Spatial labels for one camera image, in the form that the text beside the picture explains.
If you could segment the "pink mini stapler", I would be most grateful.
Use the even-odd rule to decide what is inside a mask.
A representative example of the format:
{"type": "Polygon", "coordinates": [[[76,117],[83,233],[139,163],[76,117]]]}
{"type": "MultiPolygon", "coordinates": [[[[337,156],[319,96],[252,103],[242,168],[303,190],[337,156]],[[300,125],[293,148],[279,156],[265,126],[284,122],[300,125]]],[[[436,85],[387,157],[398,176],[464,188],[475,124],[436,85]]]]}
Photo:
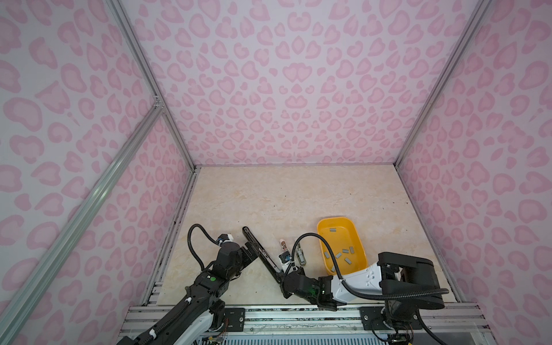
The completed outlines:
{"type": "Polygon", "coordinates": [[[283,252],[287,252],[287,251],[288,251],[288,246],[287,246],[287,244],[286,244],[286,242],[285,242],[284,239],[281,239],[281,240],[280,240],[280,247],[281,247],[281,249],[282,249],[283,252]]]}

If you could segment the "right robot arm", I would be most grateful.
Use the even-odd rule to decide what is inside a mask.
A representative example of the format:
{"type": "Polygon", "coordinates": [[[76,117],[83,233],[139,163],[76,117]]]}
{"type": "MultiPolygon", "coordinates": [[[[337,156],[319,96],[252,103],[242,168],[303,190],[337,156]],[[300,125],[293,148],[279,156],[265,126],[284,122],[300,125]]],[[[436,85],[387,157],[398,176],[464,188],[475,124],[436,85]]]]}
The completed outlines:
{"type": "Polygon", "coordinates": [[[421,310],[441,310],[442,288],[434,263],[421,257],[392,252],[378,254],[378,262],[368,268],[339,277],[307,277],[302,267],[279,273],[285,298],[296,296],[326,311],[336,311],[356,299],[379,301],[381,309],[366,313],[378,329],[411,330],[421,310]]]}

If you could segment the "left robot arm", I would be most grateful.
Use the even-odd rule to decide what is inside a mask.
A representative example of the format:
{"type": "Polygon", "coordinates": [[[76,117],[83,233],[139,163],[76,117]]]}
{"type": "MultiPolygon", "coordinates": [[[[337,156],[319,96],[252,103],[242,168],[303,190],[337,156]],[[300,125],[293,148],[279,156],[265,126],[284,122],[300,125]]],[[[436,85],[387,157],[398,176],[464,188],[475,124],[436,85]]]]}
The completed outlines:
{"type": "Polygon", "coordinates": [[[185,297],[153,326],[135,339],[124,336],[119,344],[193,344],[201,335],[223,333],[225,303],[221,296],[231,281],[257,259],[254,245],[226,241],[217,258],[188,286],[185,297]]]}

